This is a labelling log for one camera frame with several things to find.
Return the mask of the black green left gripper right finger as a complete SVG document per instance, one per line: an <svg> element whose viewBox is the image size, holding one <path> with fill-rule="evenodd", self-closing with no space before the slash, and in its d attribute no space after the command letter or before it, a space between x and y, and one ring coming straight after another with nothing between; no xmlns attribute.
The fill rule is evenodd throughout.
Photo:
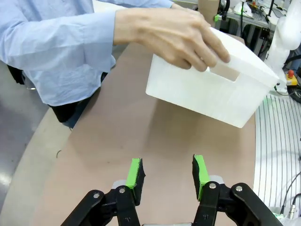
<svg viewBox="0 0 301 226"><path fill-rule="evenodd" d="M210 180L202 155L193 155L192 174L199 201L194 226L214 226L217 212L224 212L237 226L282 225L249 185L229 188Z"/></svg>

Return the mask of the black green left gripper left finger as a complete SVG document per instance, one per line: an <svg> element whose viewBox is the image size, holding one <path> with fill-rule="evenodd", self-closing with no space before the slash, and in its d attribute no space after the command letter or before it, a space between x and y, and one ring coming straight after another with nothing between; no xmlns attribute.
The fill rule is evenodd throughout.
<svg viewBox="0 0 301 226"><path fill-rule="evenodd" d="M143 160L133 158L125 184L106 194L89 191L62 225L105 226L117 217L119 226L139 226L136 206L141 202L144 178Z"/></svg>

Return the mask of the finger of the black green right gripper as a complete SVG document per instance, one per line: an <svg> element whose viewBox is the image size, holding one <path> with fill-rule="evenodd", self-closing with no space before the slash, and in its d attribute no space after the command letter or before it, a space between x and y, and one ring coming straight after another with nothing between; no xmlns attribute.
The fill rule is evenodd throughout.
<svg viewBox="0 0 301 226"><path fill-rule="evenodd" d="M227 19L227 10L218 10L217 14L214 16L214 21L217 22L219 20L225 21Z"/></svg>

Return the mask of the person's right hand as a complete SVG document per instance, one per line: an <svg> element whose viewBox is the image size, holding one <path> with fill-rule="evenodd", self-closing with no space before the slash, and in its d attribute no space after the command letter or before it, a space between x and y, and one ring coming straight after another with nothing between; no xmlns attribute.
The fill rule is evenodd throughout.
<svg viewBox="0 0 301 226"><path fill-rule="evenodd" d="M115 45L135 42L168 63L200 72L228 63L230 55L210 24L196 11L184 8L128 8L115 14Z"/></svg>

